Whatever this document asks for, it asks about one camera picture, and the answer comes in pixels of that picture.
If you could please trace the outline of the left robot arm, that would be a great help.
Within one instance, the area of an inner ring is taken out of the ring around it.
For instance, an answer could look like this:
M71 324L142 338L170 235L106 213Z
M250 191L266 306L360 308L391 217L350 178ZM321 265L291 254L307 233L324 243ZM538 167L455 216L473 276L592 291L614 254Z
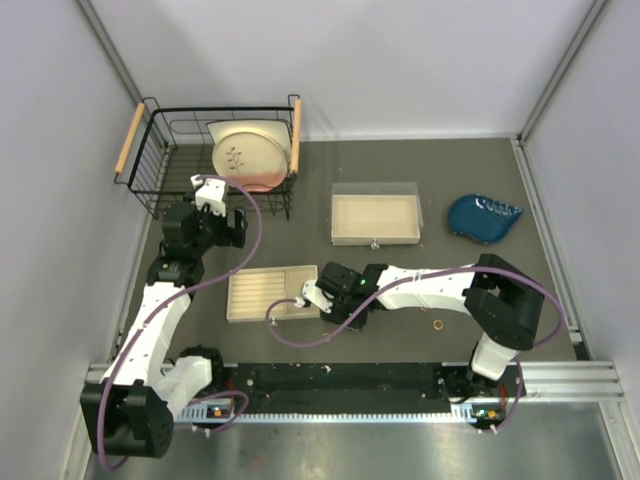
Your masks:
M214 246L243 247L245 213L228 209L223 194L207 187L171 205L161 227L159 254L123 347L101 379L86 383L80 394L92 450L107 471L114 468L111 456L162 457L182 411L226 387L222 357L214 348L188 347L172 369L162 366L203 277L203 255Z

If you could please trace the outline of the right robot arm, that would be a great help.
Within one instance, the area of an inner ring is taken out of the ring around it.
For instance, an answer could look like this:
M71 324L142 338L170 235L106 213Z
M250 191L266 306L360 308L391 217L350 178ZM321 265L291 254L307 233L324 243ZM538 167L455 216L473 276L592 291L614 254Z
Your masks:
M493 254L450 269L407 269L369 264L363 272L327 263L319 277L301 288L304 301L330 323L355 329L370 311L406 308L447 310L472 318L482 329L466 380L487 396L504 380L507 366L534 347L545 294L531 278Z

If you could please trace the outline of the beige ring slot tray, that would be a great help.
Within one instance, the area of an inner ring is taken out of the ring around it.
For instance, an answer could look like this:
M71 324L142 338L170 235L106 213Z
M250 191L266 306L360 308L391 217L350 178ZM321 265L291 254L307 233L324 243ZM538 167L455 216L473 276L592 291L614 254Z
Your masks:
M315 279L316 265L243 269L228 283L226 318L229 323L259 322L267 309L282 299L295 300L305 281Z

